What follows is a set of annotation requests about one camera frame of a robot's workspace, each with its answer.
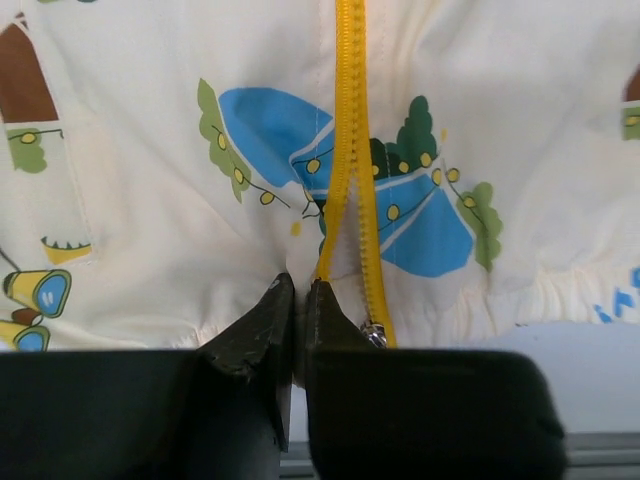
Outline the cream printed kids jacket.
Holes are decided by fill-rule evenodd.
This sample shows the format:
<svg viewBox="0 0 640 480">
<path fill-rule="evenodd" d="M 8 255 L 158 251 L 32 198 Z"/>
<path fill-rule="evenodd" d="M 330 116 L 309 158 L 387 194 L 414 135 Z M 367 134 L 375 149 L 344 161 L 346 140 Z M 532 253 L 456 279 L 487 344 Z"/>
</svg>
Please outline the cream printed kids jacket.
<svg viewBox="0 0 640 480">
<path fill-rule="evenodd" d="M 5 1 L 1 348 L 195 348 L 287 273 L 394 346 L 639 319 L 635 1 Z"/>
</svg>

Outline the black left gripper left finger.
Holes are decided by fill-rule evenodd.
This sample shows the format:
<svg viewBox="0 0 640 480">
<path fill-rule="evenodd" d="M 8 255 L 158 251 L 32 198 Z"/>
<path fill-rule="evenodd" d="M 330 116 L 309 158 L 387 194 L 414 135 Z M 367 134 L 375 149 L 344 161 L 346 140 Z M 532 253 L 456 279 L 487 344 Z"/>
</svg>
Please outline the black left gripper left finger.
<svg viewBox="0 0 640 480">
<path fill-rule="evenodd" d="M 5 479 L 275 479 L 289 442 L 294 286 L 197 349 L 5 353 Z"/>
</svg>

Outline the silver zipper slider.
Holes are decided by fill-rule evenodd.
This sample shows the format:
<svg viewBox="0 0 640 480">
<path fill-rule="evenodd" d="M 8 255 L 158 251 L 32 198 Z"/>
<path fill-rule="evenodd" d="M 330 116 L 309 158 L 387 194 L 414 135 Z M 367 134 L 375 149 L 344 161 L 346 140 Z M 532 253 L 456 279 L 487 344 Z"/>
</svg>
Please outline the silver zipper slider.
<svg viewBox="0 0 640 480">
<path fill-rule="evenodd" d="M 365 322 L 360 326 L 360 332 L 376 348 L 388 347 L 388 340 L 383 325 L 379 323 Z"/>
</svg>

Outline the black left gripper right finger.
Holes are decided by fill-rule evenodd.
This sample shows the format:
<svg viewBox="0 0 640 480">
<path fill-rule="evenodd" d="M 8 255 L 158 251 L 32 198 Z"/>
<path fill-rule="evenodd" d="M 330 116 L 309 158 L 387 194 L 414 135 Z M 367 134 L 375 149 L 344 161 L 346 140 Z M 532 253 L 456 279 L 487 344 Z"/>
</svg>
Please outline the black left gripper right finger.
<svg viewBox="0 0 640 480">
<path fill-rule="evenodd" d="M 323 479 L 560 479 L 548 383 L 509 351 L 387 349 L 316 282 L 306 318 L 309 448 Z"/>
</svg>

